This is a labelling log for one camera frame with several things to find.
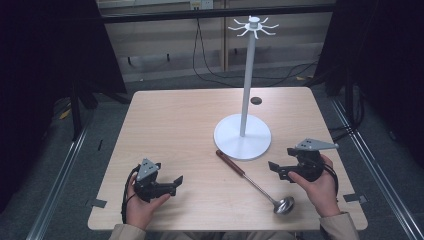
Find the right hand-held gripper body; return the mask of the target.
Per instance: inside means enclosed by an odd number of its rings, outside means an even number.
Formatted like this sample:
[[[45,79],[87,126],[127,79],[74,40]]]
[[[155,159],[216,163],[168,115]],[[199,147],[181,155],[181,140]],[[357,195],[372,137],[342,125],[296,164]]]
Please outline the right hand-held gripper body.
[[[321,157],[321,150],[338,149],[337,143],[328,143],[316,139],[306,138],[294,148],[288,148],[287,153],[297,159],[298,165],[294,172],[309,182],[316,181],[324,170],[328,171],[337,182],[337,175],[332,167],[326,164]]]

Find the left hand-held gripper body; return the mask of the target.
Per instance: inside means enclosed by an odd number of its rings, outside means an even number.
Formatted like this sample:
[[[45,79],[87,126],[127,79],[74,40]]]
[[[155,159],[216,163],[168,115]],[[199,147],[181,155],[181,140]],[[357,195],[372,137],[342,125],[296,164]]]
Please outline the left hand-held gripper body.
[[[161,168],[160,163],[153,163],[145,158],[137,171],[134,191],[137,196],[145,202],[169,194],[169,188],[176,188],[172,183],[158,183],[157,177]]]

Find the person's left hand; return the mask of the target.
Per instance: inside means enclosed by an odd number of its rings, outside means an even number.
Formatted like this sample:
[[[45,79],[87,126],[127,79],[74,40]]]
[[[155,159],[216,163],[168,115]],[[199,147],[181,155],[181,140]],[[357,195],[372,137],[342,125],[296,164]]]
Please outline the person's left hand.
[[[136,175],[130,177],[127,187],[126,202],[126,223],[142,230],[146,230],[147,226],[153,219],[154,212],[170,199],[169,194],[160,196],[151,202],[141,200],[134,191],[134,182]]]

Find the person's right hand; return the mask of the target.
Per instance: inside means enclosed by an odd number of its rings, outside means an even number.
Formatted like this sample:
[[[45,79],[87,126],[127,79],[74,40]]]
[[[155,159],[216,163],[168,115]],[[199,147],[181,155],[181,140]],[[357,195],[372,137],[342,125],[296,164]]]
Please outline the person's right hand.
[[[288,176],[306,192],[321,218],[341,214],[337,201],[335,181],[328,171],[324,170],[314,182],[307,181],[293,171],[290,171]]]

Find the white hook stand rack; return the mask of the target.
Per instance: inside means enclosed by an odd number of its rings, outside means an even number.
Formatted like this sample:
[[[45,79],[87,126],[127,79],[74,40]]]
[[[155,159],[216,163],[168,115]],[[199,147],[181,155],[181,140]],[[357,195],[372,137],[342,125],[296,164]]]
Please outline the white hook stand rack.
[[[273,36],[273,33],[269,33],[268,29],[278,27],[278,25],[266,26],[267,21],[267,18],[261,20],[257,16],[249,16],[246,23],[234,20],[238,27],[230,27],[232,31],[243,30],[243,33],[238,34],[238,37],[246,34],[249,37],[241,113],[223,118],[214,130],[213,138],[217,147],[216,153],[224,160],[253,160],[263,155],[271,145],[272,134],[268,125],[260,118],[248,113],[258,33],[263,32],[266,35]]]

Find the black metal stand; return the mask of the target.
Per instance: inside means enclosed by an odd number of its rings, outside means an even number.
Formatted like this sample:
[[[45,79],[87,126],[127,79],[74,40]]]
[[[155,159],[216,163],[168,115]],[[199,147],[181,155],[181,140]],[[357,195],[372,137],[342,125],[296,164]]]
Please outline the black metal stand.
[[[81,121],[81,113],[80,113],[80,107],[79,107],[78,83],[75,81],[71,83],[70,103],[71,103],[71,112],[72,112],[72,121],[73,121],[72,140],[76,141],[82,132],[83,124]]]

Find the black curtain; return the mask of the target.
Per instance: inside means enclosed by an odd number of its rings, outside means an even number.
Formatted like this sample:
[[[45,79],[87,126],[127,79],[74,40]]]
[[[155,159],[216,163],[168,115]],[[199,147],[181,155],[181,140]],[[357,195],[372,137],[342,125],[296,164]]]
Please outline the black curtain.
[[[424,0],[336,0],[313,82],[347,82],[424,168]]]
[[[96,0],[0,0],[0,213],[61,98],[88,108],[126,87]]]

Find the black horizontal bar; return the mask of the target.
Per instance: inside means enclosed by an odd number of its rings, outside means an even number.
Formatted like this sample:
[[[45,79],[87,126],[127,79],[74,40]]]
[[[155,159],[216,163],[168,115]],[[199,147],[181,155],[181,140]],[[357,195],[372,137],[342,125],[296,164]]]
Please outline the black horizontal bar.
[[[148,22],[165,20],[184,20],[200,18],[237,17],[248,15],[284,15],[333,12],[335,4],[295,5],[259,8],[230,8],[217,10],[186,10],[157,13],[131,13],[103,15],[101,21],[106,24]]]

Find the metal floor rail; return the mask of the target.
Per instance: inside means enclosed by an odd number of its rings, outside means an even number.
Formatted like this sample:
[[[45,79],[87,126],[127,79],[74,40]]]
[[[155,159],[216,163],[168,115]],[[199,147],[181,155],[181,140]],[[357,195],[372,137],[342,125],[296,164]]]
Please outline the metal floor rail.
[[[76,139],[72,142],[62,167],[48,194],[48,197],[46,198],[41,210],[39,211],[35,222],[26,237],[26,240],[43,240],[53,214],[57,208],[59,198],[72,171],[73,165],[75,164],[80,149],[85,141],[86,135],[87,128],[84,127]]]
[[[361,133],[358,130],[354,130],[352,125],[349,123],[347,118],[347,110],[339,100],[332,99],[331,102],[340,121],[342,122],[343,126],[347,128],[349,137],[358,150],[372,177],[376,181],[380,191],[382,192],[382,195],[389,204],[392,212],[399,221],[408,239],[424,240],[424,231],[420,229],[418,222],[415,220],[410,210],[406,207],[403,200],[395,191],[386,174],[383,172],[383,169],[377,162],[371,149],[362,137]]]

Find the white wall socket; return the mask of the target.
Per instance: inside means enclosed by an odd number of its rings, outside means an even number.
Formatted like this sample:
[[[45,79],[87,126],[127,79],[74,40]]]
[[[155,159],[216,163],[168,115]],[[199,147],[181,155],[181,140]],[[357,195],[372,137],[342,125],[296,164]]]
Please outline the white wall socket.
[[[211,10],[213,8],[213,0],[190,0],[191,10]]]

